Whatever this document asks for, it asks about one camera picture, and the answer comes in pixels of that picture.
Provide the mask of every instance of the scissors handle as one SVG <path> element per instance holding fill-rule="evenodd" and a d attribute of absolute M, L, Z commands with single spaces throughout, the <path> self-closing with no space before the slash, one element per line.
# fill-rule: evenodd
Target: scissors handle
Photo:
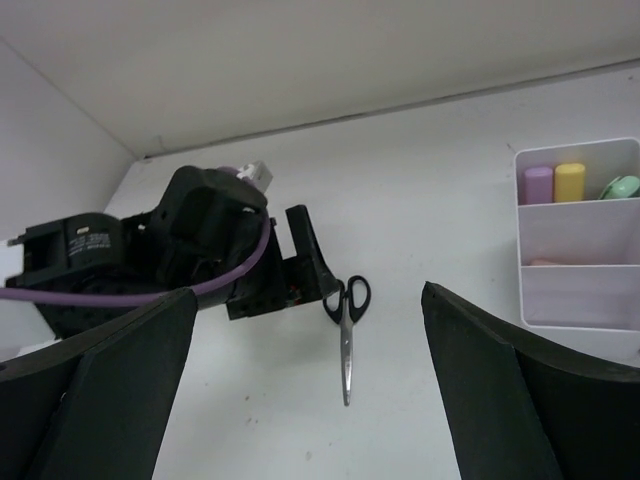
<path fill-rule="evenodd" d="M 329 307 L 326 298 L 322 299 L 322 306 L 324 307 L 324 311 L 327 312 L 327 315 L 329 315 L 331 320 L 340 325 L 340 322 L 342 322 L 342 317 L 344 316 L 344 297 L 346 296 L 347 290 L 342 280 L 338 280 L 338 285 L 340 286 L 338 307 L 335 310 Z"/>
<path fill-rule="evenodd" d="M 365 290 L 367 291 L 367 295 L 364 299 L 364 303 L 359 307 L 356 307 L 354 298 L 353 298 L 353 287 L 357 284 L 361 283 L 364 285 Z M 366 278 L 361 275 L 354 275 L 347 281 L 347 300 L 349 302 L 349 316 L 353 323 L 356 323 L 358 320 L 362 318 L 364 312 L 369 308 L 369 303 L 371 303 L 371 286 Z"/>

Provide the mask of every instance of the purple block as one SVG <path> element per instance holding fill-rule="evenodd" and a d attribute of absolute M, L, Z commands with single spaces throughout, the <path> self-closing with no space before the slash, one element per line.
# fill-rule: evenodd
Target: purple block
<path fill-rule="evenodd" d="M 553 169 L 533 167 L 524 171 L 524 205 L 553 202 Z"/>

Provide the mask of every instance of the compartment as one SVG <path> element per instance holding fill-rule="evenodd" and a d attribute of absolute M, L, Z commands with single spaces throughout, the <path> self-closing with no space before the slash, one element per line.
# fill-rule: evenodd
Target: compartment
<path fill-rule="evenodd" d="M 640 267 L 523 267 L 521 282 L 528 325 L 640 327 Z"/>
<path fill-rule="evenodd" d="M 572 162 L 586 167 L 584 199 L 596 200 L 615 177 L 640 176 L 640 145 L 634 138 L 623 138 L 522 151 L 515 159 L 518 205 L 523 204 L 522 186 L 526 169 L 554 168 L 561 163 Z"/>
<path fill-rule="evenodd" d="M 518 207 L 520 262 L 640 265 L 640 198 Z"/>

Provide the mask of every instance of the yellow block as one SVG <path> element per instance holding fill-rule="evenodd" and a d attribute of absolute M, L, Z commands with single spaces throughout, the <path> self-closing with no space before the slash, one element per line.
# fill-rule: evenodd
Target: yellow block
<path fill-rule="evenodd" d="M 585 168 L 581 163 L 558 165 L 553 177 L 553 201 L 580 202 L 584 200 Z"/>

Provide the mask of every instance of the robotic arm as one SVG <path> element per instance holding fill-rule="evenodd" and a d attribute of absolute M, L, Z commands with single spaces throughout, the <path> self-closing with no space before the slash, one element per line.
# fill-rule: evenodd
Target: robotic arm
<path fill-rule="evenodd" d="M 68 338 L 178 287 L 192 287 L 199 309 L 226 304 L 232 320 L 336 292 L 306 207 L 286 211 L 297 255 L 283 259 L 266 206 L 235 171 L 182 167 L 151 212 L 28 228 L 11 242 L 23 245 L 23 272 L 0 297 L 34 302 Z"/>

